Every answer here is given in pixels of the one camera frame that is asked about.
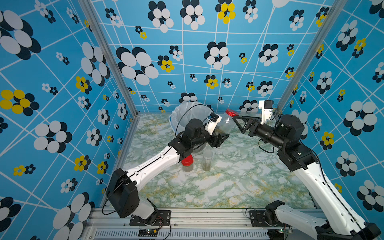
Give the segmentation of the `circuit board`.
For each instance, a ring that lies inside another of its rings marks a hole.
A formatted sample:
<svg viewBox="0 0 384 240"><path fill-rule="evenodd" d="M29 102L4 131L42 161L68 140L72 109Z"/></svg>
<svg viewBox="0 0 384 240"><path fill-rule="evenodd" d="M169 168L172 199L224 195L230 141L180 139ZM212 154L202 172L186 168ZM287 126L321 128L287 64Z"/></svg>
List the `circuit board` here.
<svg viewBox="0 0 384 240"><path fill-rule="evenodd" d="M287 240L288 236L293 233L291 229L269 229L268 234L270 240Z"/></svg>
<svg viewBox="0 0 384 240"><path fill-rule="evenodd" d="M158 236L158 229L140 229L138 233L139 238L155 239Z"/></svg>

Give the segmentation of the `left circuit board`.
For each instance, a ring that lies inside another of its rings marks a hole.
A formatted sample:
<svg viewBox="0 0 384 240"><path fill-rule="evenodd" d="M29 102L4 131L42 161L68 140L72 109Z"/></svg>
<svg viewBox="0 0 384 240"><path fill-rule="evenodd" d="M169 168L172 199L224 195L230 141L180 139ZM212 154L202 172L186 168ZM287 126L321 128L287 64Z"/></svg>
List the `left circuit board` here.
<svg viewBox="0 0 384 240"><path fill-rule="evenodd" d="M158 236L158 229L140 229L138 233L139 238L155 239Z"/></svg>

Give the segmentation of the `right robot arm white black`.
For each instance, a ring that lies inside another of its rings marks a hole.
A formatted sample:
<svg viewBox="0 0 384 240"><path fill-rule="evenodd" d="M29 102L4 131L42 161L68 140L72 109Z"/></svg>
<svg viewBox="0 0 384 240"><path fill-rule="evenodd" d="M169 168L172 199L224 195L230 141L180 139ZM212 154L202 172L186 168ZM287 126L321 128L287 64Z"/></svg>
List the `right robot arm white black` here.
<svg viewBox="0 0 384 240"><path fill-rule="evenodd" d="M283 115L275 127L262 124L261 118L235 116L242 133L258 137L278 149L279 159L294 173L318 203L325 219L294 210L282 201L266 206L265 220L271 225L286 224L315 240L374 240L381 230L364 220L331 184L319 157L300 142L304 126L293 115Z"/></svg>

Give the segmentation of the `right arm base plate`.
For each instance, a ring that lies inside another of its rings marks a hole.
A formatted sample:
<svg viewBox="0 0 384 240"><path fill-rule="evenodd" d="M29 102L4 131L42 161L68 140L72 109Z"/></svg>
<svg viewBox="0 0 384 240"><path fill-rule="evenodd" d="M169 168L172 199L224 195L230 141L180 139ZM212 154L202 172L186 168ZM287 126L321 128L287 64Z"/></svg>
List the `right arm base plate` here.
<svg viewBox="0 0 384 240"><path fill-rule="evenodd" d="M253 227L277 227L277 228L288 228L289 225L281 223L277 218L266 211L250 210L247 212L251 224Z"/></svg>

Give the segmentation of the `right aluminium corner post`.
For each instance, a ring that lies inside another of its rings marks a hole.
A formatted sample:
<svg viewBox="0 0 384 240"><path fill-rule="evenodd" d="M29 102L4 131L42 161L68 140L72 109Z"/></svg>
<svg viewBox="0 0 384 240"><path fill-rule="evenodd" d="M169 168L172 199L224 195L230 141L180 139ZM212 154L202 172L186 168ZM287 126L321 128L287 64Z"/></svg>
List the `right aluminium corner post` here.
<svg viewBox="0 0 384 240"><path fill-rule="evenodd" d="M301 80L305 71L309 67L312 59L314 58L317 49L324 42L326 36L328 35L329 31L332 29L333 25L335 24L337 18L339 17L341 11L343 10L347 2L348 2L347 0L334 1L333 5L330 8L330 13L327 15L327 19L325 20L323 25L320 27L320 29L316 33L313 41L311 42L308 50L306 51L303 59L301 60L294 77L290 80L282 97L277 103L277 107L274 109L274 116L277 116L278 114L283 113L284 106L288 102L291 92Z"/></svg>

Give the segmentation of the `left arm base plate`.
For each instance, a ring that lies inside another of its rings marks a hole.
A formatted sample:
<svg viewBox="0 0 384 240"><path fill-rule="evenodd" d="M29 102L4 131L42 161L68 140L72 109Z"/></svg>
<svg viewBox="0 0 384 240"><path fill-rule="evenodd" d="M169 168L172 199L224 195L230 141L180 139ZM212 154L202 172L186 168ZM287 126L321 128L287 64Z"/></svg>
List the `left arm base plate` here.
<svg viewBox="0 0 384 240"><path fill-rule="evenodd" d="M157 210L148 219L131 216L129 225L132 227L164 227L169 226L171 210Z"/></svg>

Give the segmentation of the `aluminium corner post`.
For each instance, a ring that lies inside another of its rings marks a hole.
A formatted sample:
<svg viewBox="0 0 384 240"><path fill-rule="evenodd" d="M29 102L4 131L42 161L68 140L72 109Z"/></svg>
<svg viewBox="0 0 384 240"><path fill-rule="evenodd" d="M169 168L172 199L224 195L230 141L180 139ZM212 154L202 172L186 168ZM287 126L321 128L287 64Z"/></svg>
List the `aluminium corner post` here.
<svg viewBox="0 0 384 240"><path fill-rule="evenodd" d="M308 50L306 51L303 59L301 60L294 77L290 80L282 97L277 103L277 107L274 109L274 116L277 116L278 114L283 113L284 106L288 102L291 92L301 80L305 71L309 67L312 59L314 58L317 49L324 42L326 36L328 35L329 31L332 29L333 25L335 24L337 18L339 17L341 11L343 10L347 2L348 2L347 0L334 1L333 5L330 8L330 13L327 15L327 19L325 20L323 25L320 27L320 29L316 33L313 41L311 42Z"/></svg>
<svg viewBox="0 0 384 240"><path fill-rule="evenodd" d="M108 45L107 39L104 35L104 32L102 30L102 25L99 23L96 12L93 9L92 2L91 1L85 1L85 0L79 0L79 4L87 18L87 20L90 22L91 27L93 27L93 33L95 35L95 38L100 45L100 48L106 58L106 61L111 69L112 74L115 77L115 80L117 82L117 85L124 97L124 99L127 102L127 105L131 111L131 114L133 115L133 118L138 117L138 111L136 109L136 106L130 96L130 93L128 92L128 87L123 79L123 76L118 68L118 64L114 60L114 54L112 53L111 48Z"/></svg>

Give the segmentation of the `red jar lid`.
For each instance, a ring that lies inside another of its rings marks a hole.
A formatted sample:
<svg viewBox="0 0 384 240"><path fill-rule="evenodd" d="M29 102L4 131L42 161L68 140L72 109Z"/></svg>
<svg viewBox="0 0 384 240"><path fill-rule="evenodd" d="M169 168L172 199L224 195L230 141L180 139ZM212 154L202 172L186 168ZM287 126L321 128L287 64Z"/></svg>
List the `red jar lid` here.
<svg viewBox="0 0 384 240"><path fill-rule="evenodd" d="M235 116L239 116L239 113L237 113L236 111L234 110L231 110L231 109L226 109L225 113L230 116L231 118L235 117Z"/></svg>

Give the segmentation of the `red lid jar left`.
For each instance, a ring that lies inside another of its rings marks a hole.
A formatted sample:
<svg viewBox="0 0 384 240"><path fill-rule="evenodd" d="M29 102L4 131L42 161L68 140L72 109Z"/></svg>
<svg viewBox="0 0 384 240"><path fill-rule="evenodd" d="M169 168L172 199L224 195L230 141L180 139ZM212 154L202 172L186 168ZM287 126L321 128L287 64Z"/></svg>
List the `red lid jar left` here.
<svg viewBox="0 0 384 240"><path fill-rule="evenodd" d="M182 170L184 172L191 172L194 169L194 158L192 155L189 155L181 161Z"/></svg>

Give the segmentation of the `aluminium front rail frame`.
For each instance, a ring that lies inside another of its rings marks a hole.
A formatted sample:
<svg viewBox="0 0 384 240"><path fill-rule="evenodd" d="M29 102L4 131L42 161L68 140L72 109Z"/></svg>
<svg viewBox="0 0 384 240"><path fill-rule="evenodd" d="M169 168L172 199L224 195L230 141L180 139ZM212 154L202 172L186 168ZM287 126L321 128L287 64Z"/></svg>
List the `aluminium front rail frame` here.
<svg viewBox="0 0 384 240"><path fill-rule="evenodd" d="M82 240L270 240L269 229L253 227L247 212L264 209L183 209L171 208L169 226L132 227L131 218L121 219L117 214L104 216L96 209L88 220ZM310 240L311 237L288 223L293 233L287 240ZM139 238L140 229L158 229L155 239Z"/></svg>

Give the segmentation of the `left aluminium corner post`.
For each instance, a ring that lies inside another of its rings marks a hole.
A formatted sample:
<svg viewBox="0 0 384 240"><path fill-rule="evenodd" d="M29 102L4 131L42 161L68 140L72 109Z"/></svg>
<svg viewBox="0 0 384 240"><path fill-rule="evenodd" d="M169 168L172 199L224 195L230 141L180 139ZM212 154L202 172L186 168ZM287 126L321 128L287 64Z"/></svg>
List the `left aluminium corner post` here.
<svg viewBox="0 0 384 240"><path fill-rule="evenodd" d="M136 106L130 96L130 93L128 92L128 87L123 79L123 76L118 68L118 64L114 60L114 54L112 53L111 48L108 45L107 39L104 35L104 32L102 30L102 25L99 23L96 12L93 9L92 2L91 1L85 1L85 0L79 0L79 4L87 18L87 20L90 22L91 27L93 27L93 33L95 35L95 38L100 45L100 48L106 58L106 61L111 69L112 74L115 77L115 80L117 82L117 85L124 97L124 99L127 102L127 105L131 111L131 114L133 115L133 118L138 117L138 111L136 109Z"/></svg>

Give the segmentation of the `right circuit board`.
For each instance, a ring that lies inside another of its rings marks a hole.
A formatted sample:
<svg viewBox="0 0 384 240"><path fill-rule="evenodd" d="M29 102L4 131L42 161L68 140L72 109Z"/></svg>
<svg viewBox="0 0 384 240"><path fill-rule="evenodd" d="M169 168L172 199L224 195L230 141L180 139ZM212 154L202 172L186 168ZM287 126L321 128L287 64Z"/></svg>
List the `right circuit board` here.
<svg viewBox="0 0 384 240"><path fill-rule="evenodd" d="M268 234L270 240L287 240L288 236L293 233L291 229L269 229Z"/></svg>

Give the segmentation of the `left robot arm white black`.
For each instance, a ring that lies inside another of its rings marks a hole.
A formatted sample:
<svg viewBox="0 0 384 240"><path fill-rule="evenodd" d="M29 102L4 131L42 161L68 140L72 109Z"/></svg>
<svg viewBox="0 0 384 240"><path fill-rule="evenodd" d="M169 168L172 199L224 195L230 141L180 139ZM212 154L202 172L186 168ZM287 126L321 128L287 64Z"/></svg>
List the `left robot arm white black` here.
<svg viewBox="0 0 384 240"><path fill-rule="evenodd" d="M207 124L191 119L185 130L157 155L129 170L119 168L113 172L105 195L120 218L135 216L146 225L160 218L157 207L148 199L141 200L139 191L158 174L190 156L196 148L204 144L213 148L221 146L229 137L229 134L215 131L222 118L212 113L208 119Z"/></svg>

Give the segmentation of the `lidless clear jar beans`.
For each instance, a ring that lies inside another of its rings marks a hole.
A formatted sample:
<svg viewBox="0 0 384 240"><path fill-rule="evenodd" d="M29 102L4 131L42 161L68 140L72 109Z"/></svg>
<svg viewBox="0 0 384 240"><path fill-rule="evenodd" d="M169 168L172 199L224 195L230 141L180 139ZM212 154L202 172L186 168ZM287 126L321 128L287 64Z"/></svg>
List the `lidless clear jar beans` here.
<svg viewBox="0 0 384 240"><path fill-rule="evenodd" d="M203 152L203 170L208 172L211 170L212 160L213 160L214 153L212 150L205 150Z"/></svg>

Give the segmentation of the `white plastic bin liner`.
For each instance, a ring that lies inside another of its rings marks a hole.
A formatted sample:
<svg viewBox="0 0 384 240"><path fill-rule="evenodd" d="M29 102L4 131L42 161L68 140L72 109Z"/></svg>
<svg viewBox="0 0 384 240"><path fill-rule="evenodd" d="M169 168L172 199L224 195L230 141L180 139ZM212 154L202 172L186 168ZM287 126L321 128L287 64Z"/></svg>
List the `white plastic bin liner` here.
<svg viewBox="0 0 384 240"><path fill-rule="evenodd" d="M203 121L212 112L210 107L199 102L183 102L172 111L169 122L174 133L178 134L185 130L191 119Z"/></svg>

